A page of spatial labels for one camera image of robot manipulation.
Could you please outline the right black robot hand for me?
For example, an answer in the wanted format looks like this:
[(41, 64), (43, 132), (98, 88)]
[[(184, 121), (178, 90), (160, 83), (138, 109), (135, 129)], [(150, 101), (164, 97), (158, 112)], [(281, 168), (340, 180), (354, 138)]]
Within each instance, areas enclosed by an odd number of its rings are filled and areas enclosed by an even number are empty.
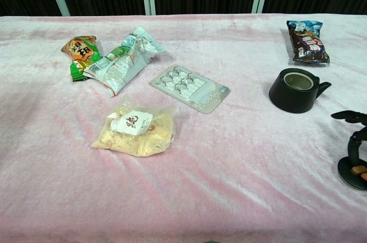
[(339, 160), (338, 173), (350, 186), (366, 190), (366, 161), (360, 159), (359, 148), (366, 141), (366, 114), (356, 111), (340, 111), (331, 117), (347, 123), (361, 123), (364, 128), (355, 131), (348, 142), (348, 155)]

